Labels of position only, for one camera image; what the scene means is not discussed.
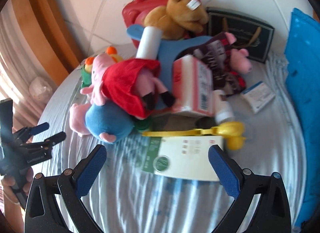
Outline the person's left hand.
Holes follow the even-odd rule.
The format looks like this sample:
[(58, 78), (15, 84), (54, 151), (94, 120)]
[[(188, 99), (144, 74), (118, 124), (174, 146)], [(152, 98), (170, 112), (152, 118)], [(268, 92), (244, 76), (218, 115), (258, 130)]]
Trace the person's left hand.
[[(29, 168), (25, 176), (26, 184), (23, 186), (23, 193), (27, 196), (29, 195), (31, 182), (33, 180), (34, 171), (32, 168)], [(16, 184), (15, 178), (10, 175), (5, 175), (1, 178), (1, 183), (3, 186), (3, 195), (4, 200), (8, 200), (11, 204), (19, 204), (18, 198), (12, 191), (13, 187)]]

